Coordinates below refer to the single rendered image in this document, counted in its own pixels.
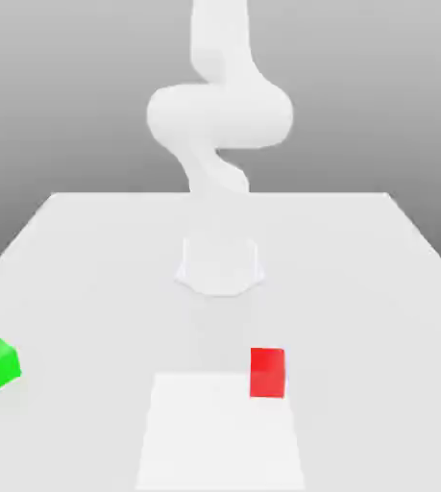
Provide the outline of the small red cube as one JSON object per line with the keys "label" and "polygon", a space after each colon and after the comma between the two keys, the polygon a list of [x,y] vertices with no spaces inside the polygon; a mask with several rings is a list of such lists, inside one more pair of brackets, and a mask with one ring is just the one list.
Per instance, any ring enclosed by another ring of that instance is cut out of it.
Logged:
{"label": "small red cube", "polygon": [[285,352],[281,348],[252,348],[250,396],[278,398],[285,395]]}

